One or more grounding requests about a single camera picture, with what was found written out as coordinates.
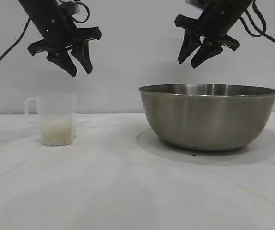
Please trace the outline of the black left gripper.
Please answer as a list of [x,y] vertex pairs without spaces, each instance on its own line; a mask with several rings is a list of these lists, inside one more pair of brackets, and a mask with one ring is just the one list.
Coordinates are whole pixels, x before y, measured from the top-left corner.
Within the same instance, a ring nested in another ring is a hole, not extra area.
[[71,55],[86,73],[92,72],[88,41],[99,40],[102,33],[99,27],[77,28],[90,17],[87,5],[79,0],[24,0],[23,9],[43,37],[27,48],[32,56],[47,51],[48,61],[75,77],[77,68],[66,50],[73,46]]

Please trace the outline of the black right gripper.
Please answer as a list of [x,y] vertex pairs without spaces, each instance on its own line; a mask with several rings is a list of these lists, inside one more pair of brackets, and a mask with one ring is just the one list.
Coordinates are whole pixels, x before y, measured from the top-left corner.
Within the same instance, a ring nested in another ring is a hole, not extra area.
[[[187,4],[203,12],[198,19],[179,14],[174,20],[177,27],[185,29],[182,47],[177,58],[182,64],[191,53],[199,48],[191,60],[195,69],[206,60],[222,53],[222,45],[236,50],[239,42],[227,35],[231,27],[248,7],[246,0],[187,0]],[[201,43],[200,37],[211,43]]]

